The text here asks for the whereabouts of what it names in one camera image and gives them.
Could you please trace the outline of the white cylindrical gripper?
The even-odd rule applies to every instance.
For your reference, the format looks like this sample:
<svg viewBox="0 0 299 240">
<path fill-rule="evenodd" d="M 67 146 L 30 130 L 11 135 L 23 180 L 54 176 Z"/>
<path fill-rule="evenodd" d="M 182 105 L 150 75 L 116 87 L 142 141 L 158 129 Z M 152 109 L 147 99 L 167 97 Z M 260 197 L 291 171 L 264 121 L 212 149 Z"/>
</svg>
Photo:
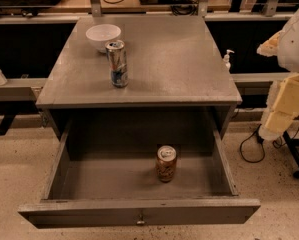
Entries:
<svg viewBox="0 0 299 240">
<path fill-rule="evenodd" d="M 281 34 L 282 31 L 278 31 L 260 44 L 257 53 L 265 57 L 278 56 Z M 266 105 L 259 135 L 264 140 L 275 140 L 299 116 L 299 73 L 291 74 L 283 81 L 274 81 L 269 88 Z"/>
</svg>

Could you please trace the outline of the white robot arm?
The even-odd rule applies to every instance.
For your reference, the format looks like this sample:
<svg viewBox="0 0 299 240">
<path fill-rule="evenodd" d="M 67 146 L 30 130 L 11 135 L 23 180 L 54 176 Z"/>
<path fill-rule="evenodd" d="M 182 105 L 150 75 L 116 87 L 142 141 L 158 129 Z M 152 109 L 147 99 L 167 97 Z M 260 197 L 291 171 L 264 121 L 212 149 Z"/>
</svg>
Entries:
<svg viewBox="0 0 299 240">
<path fill-rule="evenodd" d="M 280 31 L 257 48 L 257 53 L 276 56 L 278 65 L 290 72 L 270 86 L 261 118 L 259 135 L 265 140 L 275 140 L 299 116 L 299 8 Z"/>
</svg>

